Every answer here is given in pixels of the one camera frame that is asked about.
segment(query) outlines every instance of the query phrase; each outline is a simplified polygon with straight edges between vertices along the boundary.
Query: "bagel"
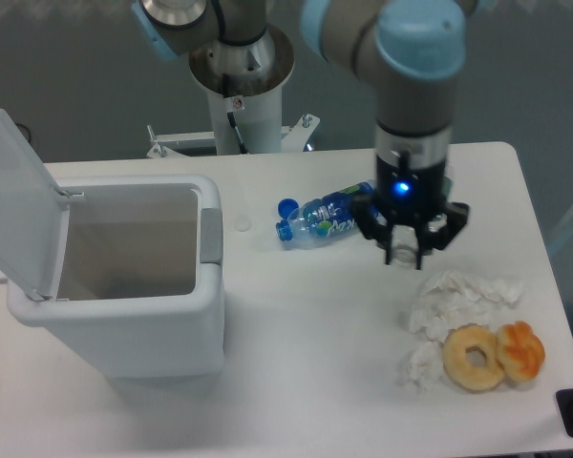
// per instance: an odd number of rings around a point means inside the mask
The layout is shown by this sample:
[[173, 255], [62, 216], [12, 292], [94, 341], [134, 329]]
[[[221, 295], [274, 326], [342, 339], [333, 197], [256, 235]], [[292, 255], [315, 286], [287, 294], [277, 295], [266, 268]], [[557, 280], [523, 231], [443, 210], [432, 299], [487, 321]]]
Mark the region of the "bagel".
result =
[[[446, 372], [457, 384], [472, 391], [484, 391], [500, 384], [505, 372], [497, 361], [497, 337], [478, 325], [461, 327], [448, 336], [443, 345], [442, 360]], [[479, 350], [485, 365], [474, 365], [467, 352]]]
[[497, 359], [510, 379], [528, 382], [539, 374], [545, 349], [528, 323], [515, 322], [497, 331]]

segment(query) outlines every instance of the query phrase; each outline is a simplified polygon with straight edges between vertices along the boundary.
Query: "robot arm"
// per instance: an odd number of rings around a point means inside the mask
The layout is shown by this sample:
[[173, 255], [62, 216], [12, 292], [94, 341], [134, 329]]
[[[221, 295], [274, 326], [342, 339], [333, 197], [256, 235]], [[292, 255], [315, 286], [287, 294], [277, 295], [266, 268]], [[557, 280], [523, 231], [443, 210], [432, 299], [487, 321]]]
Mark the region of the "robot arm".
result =
[[[393, 228], [410, 226], [422, 256], [444, 249], [466, 225], [469, 207], [449, 203], [444, 170], [464, 64], [465, 15], [476, 0], [308, 0], [302, 31], [325, 59], [376, 89], [376, 178], [372, 197], [352, 205], [367, 239], [390, 263]], [[372, 216], [375, 207], [386, 223]]]
[[287, 36], [267, 24], [265, 0], [137, 0], [132, 10], [164, 60], [189, 53], [208, 94], [217, 154], [280, 151], [279, 91], [294, 55]]
[[146, 15], [174, 55], [214, 40], [249, 45], [265, 34], [265, 0], [138, 0], [134, 8]]

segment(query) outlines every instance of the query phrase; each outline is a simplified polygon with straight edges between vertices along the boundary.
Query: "orange object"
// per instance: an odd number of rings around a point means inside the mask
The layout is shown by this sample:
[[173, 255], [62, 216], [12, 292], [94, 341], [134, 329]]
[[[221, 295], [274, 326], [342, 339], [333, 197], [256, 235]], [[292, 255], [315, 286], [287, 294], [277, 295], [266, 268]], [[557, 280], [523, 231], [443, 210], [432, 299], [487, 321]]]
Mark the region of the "orange object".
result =
[[528, 323], [515, 322], [497, 331], [497, 359], [510, 379], [528, 382], [537, 377], [545, 349]]

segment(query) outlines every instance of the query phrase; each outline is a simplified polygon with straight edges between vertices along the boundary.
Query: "trash bin lid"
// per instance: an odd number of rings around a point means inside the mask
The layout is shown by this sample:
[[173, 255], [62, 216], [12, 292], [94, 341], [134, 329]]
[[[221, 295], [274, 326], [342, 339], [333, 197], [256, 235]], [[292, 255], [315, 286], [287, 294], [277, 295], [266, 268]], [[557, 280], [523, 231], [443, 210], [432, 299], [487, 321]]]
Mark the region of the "trash bin lid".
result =
[[34, 301], [49, 299], [68, 198], [32, 146], [0, 110], [0, 270]]

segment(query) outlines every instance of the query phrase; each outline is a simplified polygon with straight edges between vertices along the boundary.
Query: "crumpled tissue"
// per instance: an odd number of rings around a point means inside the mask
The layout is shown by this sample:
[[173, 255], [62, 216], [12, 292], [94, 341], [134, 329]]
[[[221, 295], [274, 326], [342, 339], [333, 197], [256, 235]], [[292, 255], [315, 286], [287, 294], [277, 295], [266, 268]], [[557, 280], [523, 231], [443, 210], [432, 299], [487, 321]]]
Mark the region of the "crumpled tissue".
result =
[[452, 329], [467, 324], [488, 325], [498, 307], [515, 307], [523, 291], [522, 280], [516, 278], [486, 280], [448, 270], [422, 286], [408, 330], [415, 333], [423, 329], [427, 339], [443, 343]]
[[408, 377], [422, 391], [429, 391], [443, 374], [441, 349], [436, 342], [423, 343], [416, 349], [408, 365]]
[[486, 280], [448, 270], [431, 277], [414, 303], [408, 330], [423, 332], [429, 342], [410, 358], [408, 377], [427, 391], [443, 373], [440, 344], [450, 331], [467, 324], [487, 326], [493, 313], [506, 305], [515, 307], [524, 292], [523, 281], [512, 277]]

